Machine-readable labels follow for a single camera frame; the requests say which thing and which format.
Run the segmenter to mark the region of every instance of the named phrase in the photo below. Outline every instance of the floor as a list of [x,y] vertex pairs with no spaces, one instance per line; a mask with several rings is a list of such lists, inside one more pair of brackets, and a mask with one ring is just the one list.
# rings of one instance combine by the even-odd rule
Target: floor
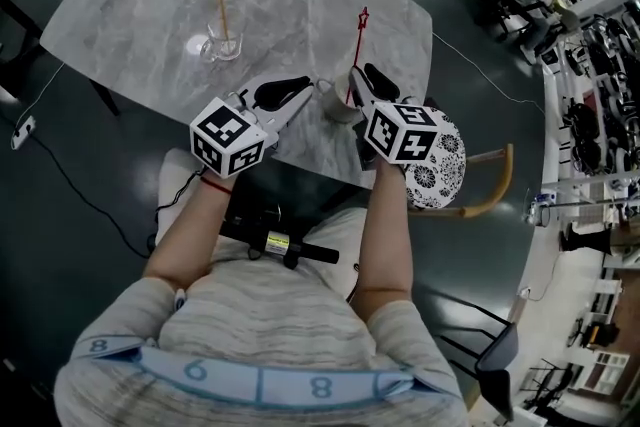
[[[44,27],[61,0],[13,1]],[[414,1],[431,14],[435,33],[476,62],[506,95],[543,104],[541,77],[512,45],[498,44],[490,31],[473,24],[473,0]],[[16,30],[0,17],[0,41],[10,40]],[[22,104],[3,103],[3,116],[15,120],[58,66],[51,56],[39,57],[16,79]],[[515,144],[511,187],[492,212],[473,220],[410,221],[414,300],[427,325],[477,346],[479,339],[455,328],[495,331],[495,324],[454,298],[508,315],[533,234],[522,222],[523,200],[540,184],[544,118],[531,104],[509,101],[437,39],[428,96],[458,125],[468,154]],[[187,146],[187,127],[124,98],[116,102],[122,110],[117,118],[88,80],[64,68],[34,109],[36,135],[87,199],[117,219],[130,243],[145,253],[154,230],[160,165],[170,148]],[[29,141],[13,152],[10,134],[10,125],[0,119],[0,140],[6,141],[0,145],[0,304],[6,326],[0,350],[30,379],[50,387],[80,330],[140,276],[145,260],[70,190],[41,146]],[[499,164],[470,167],[457,204],[481,201],[498,173]],[[310,220],[322,217],[319,206],[340,187],[274,160],[244,174],[239,185]],[[362,191],[355,201],[365,201],[366,195]],[[472,386],[467,376],[460,382],[463,390]]]

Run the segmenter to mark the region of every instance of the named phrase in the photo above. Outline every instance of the power strip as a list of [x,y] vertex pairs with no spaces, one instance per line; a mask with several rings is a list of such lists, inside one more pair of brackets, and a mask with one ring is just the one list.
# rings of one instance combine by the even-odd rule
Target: power strip
[[11,136],[11,149],[20,149],[20,146],[24,144],[29,137],[29,134],[31,134],[35,129],[36,119],[30,115],[21,126],[14,130],[13,135]]

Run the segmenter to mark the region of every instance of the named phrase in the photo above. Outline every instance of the gray shirt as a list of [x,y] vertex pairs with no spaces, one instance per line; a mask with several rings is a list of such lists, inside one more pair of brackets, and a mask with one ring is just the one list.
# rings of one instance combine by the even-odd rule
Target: gray shirt
[[[267,259],[216,263],[177,312],[174,297],[164,281],[141,279],[79,339],[135,335],[169,352],[289,368],[410,365],[459,394],[451,367],[409,301],[385,305],[364,324],[319,277]],[[199,397],[136,366],[97,359],[63,367],[54,396],[63,425],[468,425],[462,399],[446,394],[407,392],[330,412],[278,411]]]

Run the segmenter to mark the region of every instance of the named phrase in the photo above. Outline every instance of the desk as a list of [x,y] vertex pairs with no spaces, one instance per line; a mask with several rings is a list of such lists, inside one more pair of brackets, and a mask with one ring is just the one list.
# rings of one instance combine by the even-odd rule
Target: desk
[[[371,16],[361,61],[423,99],[431,66],[431,17],[411,0],[226,0],[247,18],[241,55],[205,63],[190,41],[206,34],[217,0],[64,0],[42,46],[102,86],[182,123],[216,96],[265,72],[333,78],[353,64],[358,13]],[[319,92],[281,133],[276,158],[362,187],[355,135],[328,121]]]

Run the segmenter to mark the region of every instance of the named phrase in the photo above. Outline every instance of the clear glass cup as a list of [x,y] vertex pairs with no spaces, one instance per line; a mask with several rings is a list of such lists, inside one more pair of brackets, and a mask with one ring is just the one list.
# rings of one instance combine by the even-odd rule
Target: clear glass cup
[[207,23],[209,39],[204,42],[200,55],[205,61],[216,59],[231,61],[242,51],[242,39],[246,18],[236,9],[225,7],[227,30],[222,22],[221,11],[217,10]]

